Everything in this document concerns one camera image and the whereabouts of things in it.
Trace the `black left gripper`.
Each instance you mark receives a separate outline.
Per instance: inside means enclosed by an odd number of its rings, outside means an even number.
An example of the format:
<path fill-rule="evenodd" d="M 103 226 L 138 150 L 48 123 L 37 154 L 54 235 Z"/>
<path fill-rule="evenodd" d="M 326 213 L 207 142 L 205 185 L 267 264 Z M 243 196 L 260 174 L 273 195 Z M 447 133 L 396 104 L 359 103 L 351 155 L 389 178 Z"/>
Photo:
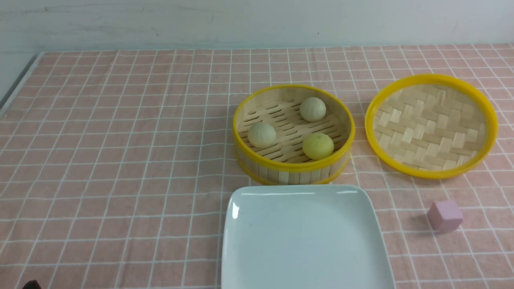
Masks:
<path fill-rule="evenodd" d="M 41 289 L 40 284 L 36 280 L 28 281 L 22 289 Z"/>

